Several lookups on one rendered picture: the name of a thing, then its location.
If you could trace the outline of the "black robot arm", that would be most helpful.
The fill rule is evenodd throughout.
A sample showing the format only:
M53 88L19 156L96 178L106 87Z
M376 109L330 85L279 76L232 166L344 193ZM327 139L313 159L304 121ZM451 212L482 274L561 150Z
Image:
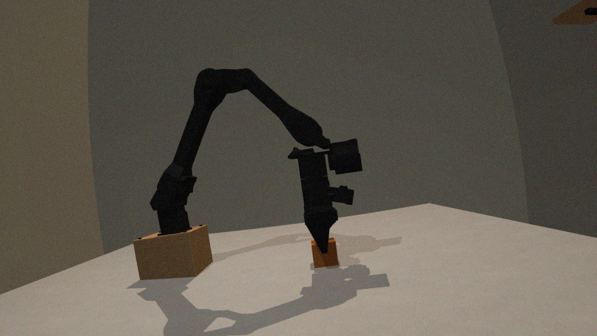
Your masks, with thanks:
M157 190L151 199L151 208L157 210L161 234L175 234L191 230L185 211L187 197L193 192L196 176L192 165L202 142L211 114L227 93L249 90L274 112L293 138L304 146L318 146L330 151L316 152L313 148L299 150L293 147L288 159L298 159L300 179L327 176L326 156L330 170L336 174L362 171L357 140L331 143L322 128L306 113L293 108L274 90L271 90L252 70L200 71L194 86L194 106L183 131L173 162L163 172Z

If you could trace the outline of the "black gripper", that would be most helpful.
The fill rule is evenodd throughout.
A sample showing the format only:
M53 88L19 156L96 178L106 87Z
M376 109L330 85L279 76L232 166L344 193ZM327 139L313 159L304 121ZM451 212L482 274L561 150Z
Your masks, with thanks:
M338 220L337 210L327 202L328 176L301 180L305 225L322 253L327 253L331 226Z

